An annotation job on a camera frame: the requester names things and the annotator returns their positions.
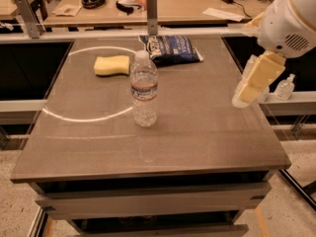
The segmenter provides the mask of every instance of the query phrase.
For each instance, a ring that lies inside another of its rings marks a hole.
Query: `concrete floor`
[[[316,180],[316,135],[309,140],[281,142],[292,166],[288,170],[301,185]],[[0,236],[26,237],[39,207],[36,193],[26,184],[14,185],[10,174],[21,150],[0,151]],[[236,224],[247,224],[245,237],[314,237],[316,212],[276,172],[271,178],[272,190],[256,209],[247,209]],[[50,220],[44,236],[64,237],[77,232],[65,221]]]

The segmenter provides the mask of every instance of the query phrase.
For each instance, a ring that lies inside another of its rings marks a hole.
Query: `bottle cap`
[[[294,74],[289,74],[289,76],[287,77],[288,81],[293,81],[294,80],[295,75]]]
[[[145,62],[149,60],[149,53],[145,50],[140,50],[135,55],[135,60],[137,62]]]

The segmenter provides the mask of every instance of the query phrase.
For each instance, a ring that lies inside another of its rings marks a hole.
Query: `water bottle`
[[[138,51],[130,67],[130,88],[135,122],[150,126],[158,118],[158,71],[145,50]]]
[[[286,80],[282,80],[277,84],[275,94],[278,99],[287,100],[290,97],[295,87],[294,77],[294,74],[290,74]]]

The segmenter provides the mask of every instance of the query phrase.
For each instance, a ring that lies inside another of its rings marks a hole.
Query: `white robotic arm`
[[[285,60],[302,56],[316,46],[316,0],[275,0],[258,24],[259,56],[236,89],[233,105],[244,108],[284,70]]]

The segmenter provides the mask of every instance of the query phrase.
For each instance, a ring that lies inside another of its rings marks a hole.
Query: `black cable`
[[[242,4],[236,3],[235,1],[233,2],[233,4],[237,4],[237,5],[241,6],[241,8],[243,9],[244,14],[247,17],[252,18],[249,14],[246,13],[245,7]]]

